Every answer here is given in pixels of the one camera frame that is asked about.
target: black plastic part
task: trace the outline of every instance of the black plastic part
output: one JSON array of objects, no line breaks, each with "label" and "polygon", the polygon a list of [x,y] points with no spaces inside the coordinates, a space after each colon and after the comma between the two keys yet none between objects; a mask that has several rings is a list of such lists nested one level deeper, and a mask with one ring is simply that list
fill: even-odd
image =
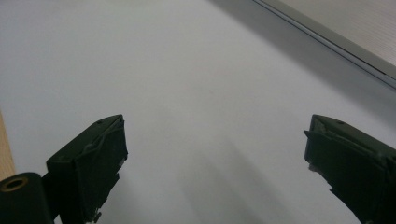
[{"label": "black plastic part", "polygon": [[314,115],[305,159],[361,223],[396,223],[396,150],[341,120]]},{"label": "black plastic part", "polygon": [[24,173],[0,182],[0,223],[53,224],[40,175]]},{"label": "black plastic part", "polygon": [[96,121],[48,161],[46,186],[63,224],[97,221],[127,159],[122,115]]}]

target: wooden edge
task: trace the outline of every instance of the wooden edge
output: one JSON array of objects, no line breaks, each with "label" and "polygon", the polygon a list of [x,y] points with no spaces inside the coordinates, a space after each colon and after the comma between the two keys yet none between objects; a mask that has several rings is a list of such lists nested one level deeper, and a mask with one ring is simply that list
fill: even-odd
[{"label": "wooden edge", "polygon": [[14,160],[12,160],[6,127],[0,112],[0,181],[12,175],[15,175]]}]

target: metal edge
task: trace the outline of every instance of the metal edge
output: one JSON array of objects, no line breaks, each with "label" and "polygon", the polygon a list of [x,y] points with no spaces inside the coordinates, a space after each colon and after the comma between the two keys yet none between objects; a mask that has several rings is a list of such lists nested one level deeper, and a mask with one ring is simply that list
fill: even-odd
[{"label": "metal edge", "polygon": [[307,28],[306,26],[304,26],[303,24],[299,23],[295,19],[289,17],[288,15],[286,15],[283,12],[281,12],[280,10],[278,10],[278,9],[276,9],[274,7],[271,7],[270,5],[264,3],[261,0],[253,0],[253,1],[256,2],[257,4],[261,5],[262,7],[265,7],[266,9],[271,11],[272,13],[276,14],[281,19],[287,21],[288,23],[290,23],[293,26],[297,27],[298,29],[302,30],[304,33],[306,33],[306,34],[310,35],[311,37],[315,38],[318,42],[322,43],[323,45],[325,45],[329,49],[332,49],[333,51],[335,51],[336,53],[340,54],[341,56],[343,56],[344,58],[346,58],[350,62],[356,64],[361,69],[365,70],[366,72],[370,73],[374,77],[380,79],[381,81],[385,82],[386,84],[390,85],[393,89],[396,90],[396,79],[394,79],[393,77],[390,77],[387,74],[384,74],[380,70],[376,69],[375,67],[372,67],[367,62],[365,62],[362,59],[358,58],[354,54],[346,51],[345,49],[340,48],[339,46],[335,45],[329,39],[327,39],[327,38],[315,33],[311,29]]}]

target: white table surface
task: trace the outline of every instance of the white table surface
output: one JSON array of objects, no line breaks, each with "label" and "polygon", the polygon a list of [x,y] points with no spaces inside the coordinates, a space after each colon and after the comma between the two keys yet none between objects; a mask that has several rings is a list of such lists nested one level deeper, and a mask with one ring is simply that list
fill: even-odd
[{"label": "white table surface", "polygon": [[123,114],[99,223],[359,223],[304,160],[311,115],[396,147],[396,94],[253,1],[0,2],[0,109],[18,173]]}]

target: screw hole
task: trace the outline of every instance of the screw hole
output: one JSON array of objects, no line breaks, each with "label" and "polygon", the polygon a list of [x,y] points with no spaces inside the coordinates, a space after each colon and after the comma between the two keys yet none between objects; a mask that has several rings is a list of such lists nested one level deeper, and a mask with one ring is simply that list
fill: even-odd
[{"label": "screw hole", "polygon": [[17,189],[22,188],[25,186],[28,182],[28,179],[24,176],[22,177],[17,177],[14,179],[9,180],[6,184],[4,184],[0,190],[3,192],[11,192]]}]

